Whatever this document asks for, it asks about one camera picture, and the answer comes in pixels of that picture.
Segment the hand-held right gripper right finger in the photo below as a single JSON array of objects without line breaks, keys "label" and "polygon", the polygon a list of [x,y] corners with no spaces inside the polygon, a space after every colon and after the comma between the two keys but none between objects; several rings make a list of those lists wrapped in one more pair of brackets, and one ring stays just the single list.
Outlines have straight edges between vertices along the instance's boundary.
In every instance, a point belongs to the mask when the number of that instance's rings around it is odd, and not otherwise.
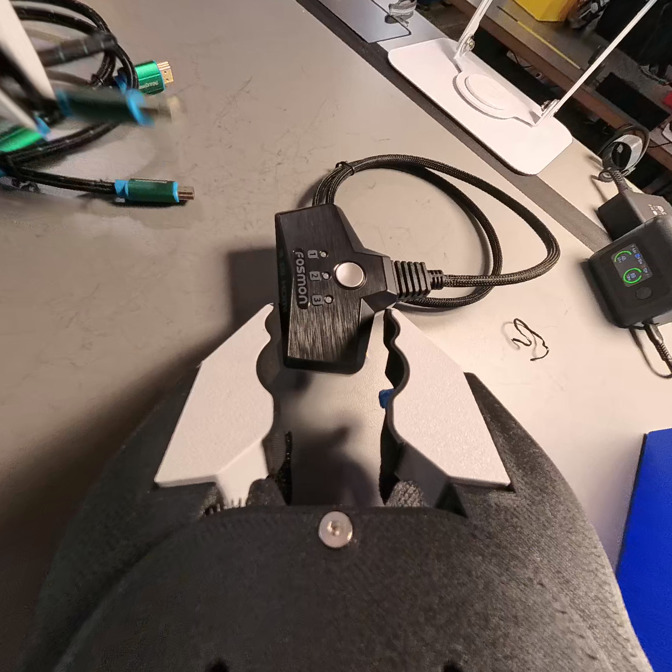
[{"label": "hand-held right gripper right finger", "polygon": [[462,368],[396,308],[384,312],[379,490],[387,506],[459,509],[457,486],[511,479]]}]

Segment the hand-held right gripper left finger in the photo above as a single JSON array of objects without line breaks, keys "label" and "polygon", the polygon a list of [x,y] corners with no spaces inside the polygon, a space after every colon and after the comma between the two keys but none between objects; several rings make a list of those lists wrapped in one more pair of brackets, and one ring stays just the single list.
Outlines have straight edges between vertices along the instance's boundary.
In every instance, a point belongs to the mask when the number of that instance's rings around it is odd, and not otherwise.
[{"label": "hand-held right gripper left finger", "polygon": [[225,507],[242,507],[252,484],[268,477],[264,440],[274,401],[257,365],[277,312],[273,304],[260,308],[197,366],[154,476],[159,488],[210,483]]}]

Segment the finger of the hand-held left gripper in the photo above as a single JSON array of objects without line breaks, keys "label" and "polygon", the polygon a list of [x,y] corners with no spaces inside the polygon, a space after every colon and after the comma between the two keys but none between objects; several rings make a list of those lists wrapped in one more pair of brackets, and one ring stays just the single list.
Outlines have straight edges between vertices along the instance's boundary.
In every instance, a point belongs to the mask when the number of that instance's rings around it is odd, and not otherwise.
[{"label": "finger of the hand-held left gripper", "polygon": [[29,96],[55,101],[55,92],[46,70],[11,1],[1,1],[1,56],[12,68],[14,79]]},{"label": "finger of the hand-held left gripper", "polygon": [[38,132],[38,124],[35,117],[25,111],[21,105],[3,90],[1,90],[1,117],[15,125]]}]

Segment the black HDMI switch box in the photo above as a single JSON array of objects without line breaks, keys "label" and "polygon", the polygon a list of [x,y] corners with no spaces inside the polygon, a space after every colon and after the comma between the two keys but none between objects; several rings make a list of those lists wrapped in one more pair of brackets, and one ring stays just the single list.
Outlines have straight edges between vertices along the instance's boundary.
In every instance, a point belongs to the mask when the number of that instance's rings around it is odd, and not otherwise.
[{"label": "black HDMI switch box", "polygon": [[375,315],[399,295],[390,257],[366,248],[334,204],[279,212],[274,222],[284,364],[357,373]]}]

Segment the blue plastic bin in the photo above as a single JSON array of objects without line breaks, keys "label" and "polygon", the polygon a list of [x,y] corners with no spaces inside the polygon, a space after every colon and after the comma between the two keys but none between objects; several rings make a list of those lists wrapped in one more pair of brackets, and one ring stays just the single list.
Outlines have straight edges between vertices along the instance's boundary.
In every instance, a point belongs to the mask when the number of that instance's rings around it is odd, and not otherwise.
[{"label": "blue plastic bin", "polygon": [[654,671],[671,670],[671,429],[645,435],[616,577]]}]

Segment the grey power station with display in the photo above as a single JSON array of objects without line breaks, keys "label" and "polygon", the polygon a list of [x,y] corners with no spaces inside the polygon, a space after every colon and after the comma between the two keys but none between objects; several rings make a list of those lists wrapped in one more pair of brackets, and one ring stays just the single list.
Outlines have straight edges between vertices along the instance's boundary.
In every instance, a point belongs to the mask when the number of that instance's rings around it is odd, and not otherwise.
[{"label": "grey power station with display", "polygon": [[587,267],[609,321],[645,332],[670,370],[660,326],[671,322],[671,216],[655,216],[611,241]]}]

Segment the black flat box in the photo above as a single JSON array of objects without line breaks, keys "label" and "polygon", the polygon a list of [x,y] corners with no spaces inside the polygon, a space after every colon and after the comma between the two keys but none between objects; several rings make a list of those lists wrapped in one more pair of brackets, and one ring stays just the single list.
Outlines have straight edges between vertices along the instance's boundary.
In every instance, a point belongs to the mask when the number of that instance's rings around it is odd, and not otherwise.
[{"label": "black flat box", "polygon": [[657,216],[670,216],[671,204],[661,196],[626,189],[597,209],[609,239],[615,241]]}]

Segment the grey metal plate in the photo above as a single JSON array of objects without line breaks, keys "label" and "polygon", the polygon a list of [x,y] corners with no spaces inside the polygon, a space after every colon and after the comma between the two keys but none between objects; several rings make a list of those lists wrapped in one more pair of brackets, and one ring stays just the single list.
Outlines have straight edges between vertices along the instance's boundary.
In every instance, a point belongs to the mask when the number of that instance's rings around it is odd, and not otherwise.
[{"label": "grey metal plate", "polygon": [[405,38],[411,31],[382,1],[319,1],[367,44]]}]

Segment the yellow plastic bin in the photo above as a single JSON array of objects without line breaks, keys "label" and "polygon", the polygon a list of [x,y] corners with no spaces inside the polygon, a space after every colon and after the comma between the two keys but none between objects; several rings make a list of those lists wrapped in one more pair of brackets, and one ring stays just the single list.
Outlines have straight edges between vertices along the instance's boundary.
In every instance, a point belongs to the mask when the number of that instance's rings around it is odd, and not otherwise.
[{"label": "yellow plastic bin", "polygon": [[567,19],[567,15],[575,7],[578,1],[514,1],[534,20],[539,22],[563,22]]}]

